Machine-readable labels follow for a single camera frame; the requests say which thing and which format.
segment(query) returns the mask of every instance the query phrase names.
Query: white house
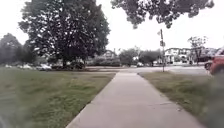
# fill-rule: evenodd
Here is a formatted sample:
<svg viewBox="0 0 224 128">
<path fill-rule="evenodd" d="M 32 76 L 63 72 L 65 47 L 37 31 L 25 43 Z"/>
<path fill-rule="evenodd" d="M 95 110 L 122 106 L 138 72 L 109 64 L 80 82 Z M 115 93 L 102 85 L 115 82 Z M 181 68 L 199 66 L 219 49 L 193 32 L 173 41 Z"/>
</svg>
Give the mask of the white house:
<svg viewBox="0 0 224 128">
<path fill-rule="evenodd" d="M 189 48 L 169 48 L 165 51 L 166 63 L 173 64 L 175 62 L 187 63 L 190 60 L 189 55 L 191 49 Z"/>
</svg>

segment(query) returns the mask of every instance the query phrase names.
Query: tree canopy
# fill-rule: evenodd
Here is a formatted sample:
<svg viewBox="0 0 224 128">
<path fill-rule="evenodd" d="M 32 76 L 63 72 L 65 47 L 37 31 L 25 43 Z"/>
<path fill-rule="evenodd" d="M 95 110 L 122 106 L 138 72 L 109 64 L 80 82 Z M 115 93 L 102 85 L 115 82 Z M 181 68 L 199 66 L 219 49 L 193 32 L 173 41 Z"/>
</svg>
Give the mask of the tree canopy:
<svg viewBox="0 0 224 128">
<path fill-rule="evenodd" d="M 94 57 L 108 44 L 108 22 L 95 0 L 32 0 L 20 28 L 38 55 L 67 61 Z"/>
<path fill-rule="evenodd" d="M 213 0 L 112 0 L 111 3 L 113 8 L 122 8 L 126 12 L 127 20 L 134 28 L 146 18 L 151 20 L 153 17 L 170 28 L 181 14 L 187 13 L 191 18 L 200 10 L 214 6 Z"/>
<path fill-rule="evenodd" d="M 22 45 L 15 36 L 8 33 L 0 40 L 0 63 L 8 64 L 19 61 Z"/>
</svg>

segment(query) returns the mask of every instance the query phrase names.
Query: shrub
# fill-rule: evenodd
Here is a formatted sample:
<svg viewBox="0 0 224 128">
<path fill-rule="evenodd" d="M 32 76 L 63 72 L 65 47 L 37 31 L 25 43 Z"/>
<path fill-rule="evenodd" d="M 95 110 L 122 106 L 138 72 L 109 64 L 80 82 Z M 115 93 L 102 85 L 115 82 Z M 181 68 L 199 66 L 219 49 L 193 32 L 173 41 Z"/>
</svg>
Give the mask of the shrub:
<svg viewBox="0 0 224 128">
<path fill-rule="evenodd" d="M 93 61 L 93 64 L 91 66 L 112 66 L 112 67 L 119 67 L 120 66 L 120 60 L 119 59 L 95 59 Z"/>
</svg>

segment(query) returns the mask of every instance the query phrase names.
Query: sidewalk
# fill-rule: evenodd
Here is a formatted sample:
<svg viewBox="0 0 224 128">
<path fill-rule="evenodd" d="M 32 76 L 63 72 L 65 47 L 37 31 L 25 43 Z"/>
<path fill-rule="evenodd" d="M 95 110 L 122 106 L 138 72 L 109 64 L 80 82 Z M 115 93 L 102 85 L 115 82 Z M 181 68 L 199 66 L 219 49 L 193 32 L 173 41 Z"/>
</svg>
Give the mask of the sidewalk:
<svg viewBox="0 0 224 128">
<path fill-rule="evenodd" d="M 204 128 L 136 73 L 117 73 L 66 128 Z"/>
</svg>

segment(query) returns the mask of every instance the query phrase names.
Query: tree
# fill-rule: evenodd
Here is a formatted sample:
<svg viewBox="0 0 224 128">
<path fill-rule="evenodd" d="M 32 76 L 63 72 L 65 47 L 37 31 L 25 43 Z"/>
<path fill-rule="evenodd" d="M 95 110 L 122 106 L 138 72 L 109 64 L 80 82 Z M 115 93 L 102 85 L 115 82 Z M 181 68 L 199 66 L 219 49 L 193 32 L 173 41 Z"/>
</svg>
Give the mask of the tree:
<svg viewBox="0 0 224 128">
<path fill-rule="evenodd" d="M 108 44 L 108 22 L 95 0 L 26 2 L 20 28 L 38 55 L 66 62 L 102 54 Z"/>
<path fill-rule="evenodd" d="M 120 53 L 119 58 L 122 65 L 131 66 L 134 64 L 134 58 L 138 58 L 138 50 L 131 48 Z"/>
<path fill-rule="evenodd" d="M 15 36 L 8 33 L 0 40 L 0 63 L 11 64 L 20 60 L 22 45 Z"/>
<path fill-rule="evenodd" d="M 197 61 L 197 65 L 199 63 L 199 58 L 201 56 L 202 53 L 202 49 L 204 48 L 204 44 L 206 43 L 207 37 L 191 37 L 188 39 L 188 42 L 191 43 L 191 47 L 193 50 L 193 55 L 195 55 L 196 57 L 196 61 Z"/>
<path fill-rule="evenodd" d="M 199 11 L 214 6 L 213 0 L 112 0 L 113 8 L 122 8 L 134 28 L 141 24 L 147 16 L 156 17 L 158 23 L 165 23 L 170 28 L 173 20 L 181 14 L 188 13 L 194 17 Z"/>
<path fill-rule="evenodd" d="M 153 62 L 160 56 L 160 52 L 158 51 L 142 51 L 139 56 L 139 62 L 153 66 Z"/>
</svg>

